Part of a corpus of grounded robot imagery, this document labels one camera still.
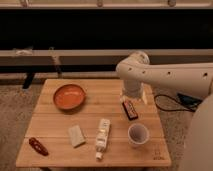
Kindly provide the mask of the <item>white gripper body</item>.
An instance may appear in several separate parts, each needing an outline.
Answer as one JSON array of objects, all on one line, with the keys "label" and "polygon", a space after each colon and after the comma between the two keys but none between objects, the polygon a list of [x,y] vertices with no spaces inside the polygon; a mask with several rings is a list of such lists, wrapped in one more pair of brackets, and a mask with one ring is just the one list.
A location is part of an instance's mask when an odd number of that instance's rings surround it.
[{"label": "white gripper body", "polygon": [[143,87],[140,81],[124,80],[121,92],[122,98],[141,99],[143,96]]}]

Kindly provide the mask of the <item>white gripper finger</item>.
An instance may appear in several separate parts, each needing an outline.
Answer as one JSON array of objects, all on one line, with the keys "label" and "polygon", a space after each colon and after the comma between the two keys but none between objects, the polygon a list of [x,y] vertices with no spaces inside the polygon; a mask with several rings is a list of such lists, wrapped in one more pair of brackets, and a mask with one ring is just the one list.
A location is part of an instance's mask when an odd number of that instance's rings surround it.
[{"label": "white gripper finger", "polygon": [[146,104],[146,105],[148,104],[145,90],[143,90],[143,92],[142,92],[142,100],[143,100],[144,104]]},{"label": "white gripper finger", "polygon": [[125,101],[125,96],[121,95],[120,96],[120,102],[123,103]]}]

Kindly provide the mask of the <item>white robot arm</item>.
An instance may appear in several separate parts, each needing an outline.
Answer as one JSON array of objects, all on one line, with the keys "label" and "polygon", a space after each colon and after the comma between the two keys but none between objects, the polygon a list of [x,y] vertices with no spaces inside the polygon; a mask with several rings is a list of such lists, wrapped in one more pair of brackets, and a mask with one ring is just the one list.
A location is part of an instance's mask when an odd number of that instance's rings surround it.
[{"label": "white robot arm", "polygon": [[151,65],[136,51],[116,66],[123,93],[139,98],[142,83],[202,99],[190,123],[178,171],[213,171],[213,62]]}]

